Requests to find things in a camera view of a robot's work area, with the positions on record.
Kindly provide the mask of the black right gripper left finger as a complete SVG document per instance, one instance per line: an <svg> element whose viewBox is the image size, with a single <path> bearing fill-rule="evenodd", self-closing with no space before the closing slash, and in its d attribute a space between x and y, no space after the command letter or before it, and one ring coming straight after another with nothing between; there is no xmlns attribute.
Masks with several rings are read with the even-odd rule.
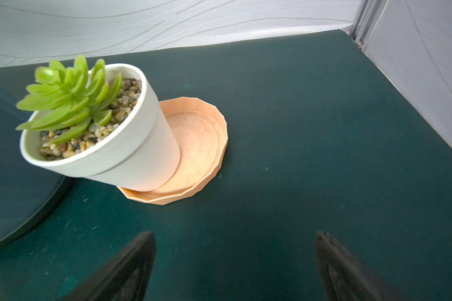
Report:
<svg viewBox="0 0 452 301"><path fill-rule="evenodd" d="M153 232L141 232L62 300L143 300L156 251Z"/></svg>

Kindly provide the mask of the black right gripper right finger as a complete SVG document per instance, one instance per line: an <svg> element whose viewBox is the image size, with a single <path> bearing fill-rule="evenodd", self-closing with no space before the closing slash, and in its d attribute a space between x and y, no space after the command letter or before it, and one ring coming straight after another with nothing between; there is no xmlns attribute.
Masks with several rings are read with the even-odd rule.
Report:
<svg viewBox="0 0 452 301"><path fill-rule="evenodd" d="M315 258L328 300L410 300L328 232L317 232Z"/></svg>

